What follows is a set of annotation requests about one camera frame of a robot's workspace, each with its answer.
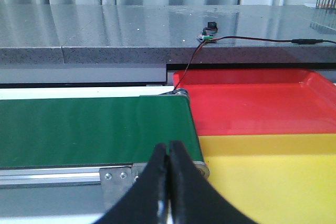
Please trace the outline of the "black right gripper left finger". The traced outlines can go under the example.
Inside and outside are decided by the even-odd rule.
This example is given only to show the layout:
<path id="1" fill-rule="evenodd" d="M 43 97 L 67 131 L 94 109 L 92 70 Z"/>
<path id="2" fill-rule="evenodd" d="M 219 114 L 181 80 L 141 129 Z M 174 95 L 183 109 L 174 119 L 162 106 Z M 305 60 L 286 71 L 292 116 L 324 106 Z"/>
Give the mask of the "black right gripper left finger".
<path id="1" fill-rule="evenodd" d="M 160 143 L 133 186 L 95 223 L 166 223 L 166 175 L 166 145 Z"/>

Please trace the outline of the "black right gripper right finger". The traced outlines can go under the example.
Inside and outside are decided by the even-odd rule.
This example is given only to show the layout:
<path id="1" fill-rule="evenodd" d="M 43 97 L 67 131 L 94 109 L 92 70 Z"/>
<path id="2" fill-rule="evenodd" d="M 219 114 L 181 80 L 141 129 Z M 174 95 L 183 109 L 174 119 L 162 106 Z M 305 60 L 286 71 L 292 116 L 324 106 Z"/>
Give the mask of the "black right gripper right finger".
<path id="1" fill-rule="evenodd" d="M 181 141 L 171 141 L 169 149 L 174 223 L 255 223 L 213 188 Z"/>

